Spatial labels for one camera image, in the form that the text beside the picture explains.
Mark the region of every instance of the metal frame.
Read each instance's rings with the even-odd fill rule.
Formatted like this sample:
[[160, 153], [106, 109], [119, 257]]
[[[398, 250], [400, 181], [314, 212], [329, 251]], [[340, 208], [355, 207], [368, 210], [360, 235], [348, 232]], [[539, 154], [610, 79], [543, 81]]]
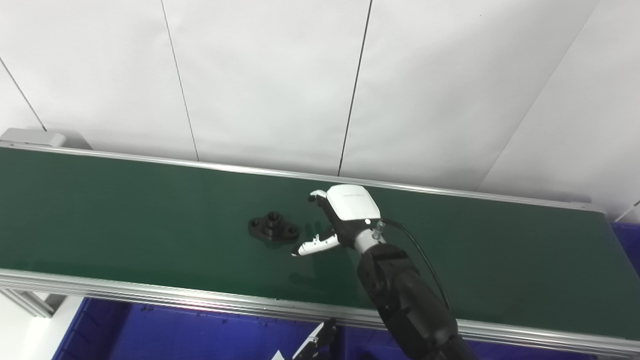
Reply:
[[[597, 211], [603, 213], [600, 208], [592, 204], [579, 202], [527, 199], [523, 197], [428, 188], [423, 186], [384, 183], [379, 181], [350, 179], [335, 176], [303, 174], [261, 168], [239, 167], [234, 165], [209, 164], [197, 161], [171, 160], [150, 156], [114, 154], [110, 152], [38, 147], [16, 143], [0, 143], [0, 147], [12, 147], [29, 151], [55, 152], [78, 156], [162, 163], [185, 167], [208, 168], [212, 170], [239, 172], [245, 174], [293, 177], [333, 183], [360, 184], [364, 186], [375, 186], [395, 190], [515, 202], [519, 204], [548, 206], [553, 208]], [[332, 316], [339, 319], [339, 323], [343, 325], [354, 325], [373, 329], [384, 328], [377, 312], [372, 309], [356, 309], [351, 307], [266, 299], [244, 295], [216, 293], [212, 291], [190, 290], [102, 279], [89, 279], [67, 275], [41, 274], [20, 270], [0, 269], [0, 287], [18, 289], [22, 291], [49, 291], [51, 293], [64, 295], [79, 295], [108, 300], [142, 302], [146, 304], [176, 306], [245, 315], [272, 316], [293, 320], [318, 321]], [[626, 358], [640, 357], [640, 341], [573, 332], [549, 331], [497, 323], [475, 322], [470, 320], [458, 320], [458, 323], [462, 335], [466, 339], [470, 340], [582, 352], [599, 356], [616, 356]]]
[[[311, 322], [324, 321], [328, 317], [335, 317], [341, 325], [372, 329], [385, 328], [380, 316], [373, 309], [267, 299], [169, 286], [7, 269], [0, 269], [0, 286], [13, 289], [51, 291], [64, 295], [106, 300], [142, 302], [158, 306], [270, 316]], [[468, 340], [549, 348], [601, 356], [627, 358], [640, 356], [640, 341], [470, 320], [458, 320], [458, 326], [462, 336]]]
[[32, 291], [0, 288], [0, 294], [21, 307], [29, 315], [38, 318], [51, 318], [56, 310]]
[[353, 179], [351, 177], [306, 174], [303, 172], [291, 172], [291, 171], [282, 171], [282, 170], [271, 170], [266, 168], [242, 167], [237, 165], [202, 163], [199, 161], [156, 158], [153, 156], [142, 156], [142, 155], [117, 154], [114, 152], [70, 149], [70, 148], [64, 148], [64, 147], [42, 147], [42, 146], [29, 145], [29, 144], [23, 144], [23, 143], [1, 143], [0, 142], [0, 147], [9, 147], [9, 148], [22, 149], [22, 150], [29, 150], [29, 151], [55, 152], [58, 154], [68, 154], [68, 155], [93, 156], [95, 158], [109, 158], [109, 159], [120, 159], [120, 160], [129, 160], [129, 161], [141, 161], [146, 163], [178, 165], [183, 167], [208, 168], [211, 170], [239, 172], [243, 174], [292, 177], [295, 179], [327, 181], [329, 183], [355, 184], [355, 185], [362, 185], [362, 186], [373, 186], [377, 188], [405, 190], [405, 191], [420, 192], [420, 193], [432, 193], [436, 195], [468, 197], [472, 199], [483, 199], [483, 200], [502, 201], [502, 202], [515, 202], [518, 204], [548, 206], [550, 208], [596, 211], [599, 213], [606, 214], [606, 212], [601, 207], [596, 206], [594, 204], [588, 204], [585, 202], [564, 202], [564, 201], [555, 201], [555, 200], [530, 199], [527, 197], [497, 195], [497, 194], [491, 194], [491, 193], [468, 192], [464, 190], [449, 190], [449, 189], [441, 189], [441, 188], [431, 188], [427, 186], [388, 183], [384, 181], [374, 181], [374, 180], [365, 180], [365, 179]]

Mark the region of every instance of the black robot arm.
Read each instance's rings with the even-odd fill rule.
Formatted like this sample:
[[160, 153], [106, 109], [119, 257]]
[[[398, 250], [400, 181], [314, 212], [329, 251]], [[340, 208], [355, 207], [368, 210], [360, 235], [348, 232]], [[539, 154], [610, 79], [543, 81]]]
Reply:
[[456, 319], [420, 278], [405, 251], [387, 243], [368, 248], [358, 278], [408, 357], [477, 360], [458, 334]]
[[332, 225], [292, 249], [305, 256], [342, 245], [362, 256], [358, 278], [402, 351], [416, 360], [477, 360], [447, 306], [420, 278], [407, 253], [382, 237], [378, 206], [362, 186], [334, 185], [310, 194]]

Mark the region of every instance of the bolt hole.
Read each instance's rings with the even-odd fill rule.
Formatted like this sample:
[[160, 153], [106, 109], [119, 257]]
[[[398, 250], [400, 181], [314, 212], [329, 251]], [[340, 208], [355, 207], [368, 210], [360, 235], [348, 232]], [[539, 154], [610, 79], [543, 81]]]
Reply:
[[280, 214], [276, 213], [275, 211], [272, 211], [269, 213], [269, 215], [267, 215], [267, 217], [271, 221], [277, 221], [280, 218]]

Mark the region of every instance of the green conveyor belt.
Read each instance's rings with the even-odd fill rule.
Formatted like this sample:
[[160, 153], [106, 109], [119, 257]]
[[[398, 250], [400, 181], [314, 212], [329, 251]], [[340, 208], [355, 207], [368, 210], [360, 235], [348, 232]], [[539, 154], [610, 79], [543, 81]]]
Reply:
[[[0, 148], [0, 268], [370, 307], [355, 252], [292, 258], [247, 221], [331, 183]], [[368, 187], [438, 270], [457, 318], [640, 340], [640, 281], [594, 211]], [[394, 229], [429, 279], [418, 252]]]

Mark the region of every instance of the blue plastic crate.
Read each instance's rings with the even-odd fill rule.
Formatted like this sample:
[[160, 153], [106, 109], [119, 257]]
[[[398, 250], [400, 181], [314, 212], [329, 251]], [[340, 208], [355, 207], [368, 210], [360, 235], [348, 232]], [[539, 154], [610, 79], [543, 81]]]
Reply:
[[270, 360], [316, 323], [85, 299], [53, 360]]
[[611, 228], [640, 275], [640, 225], [614, 222]]

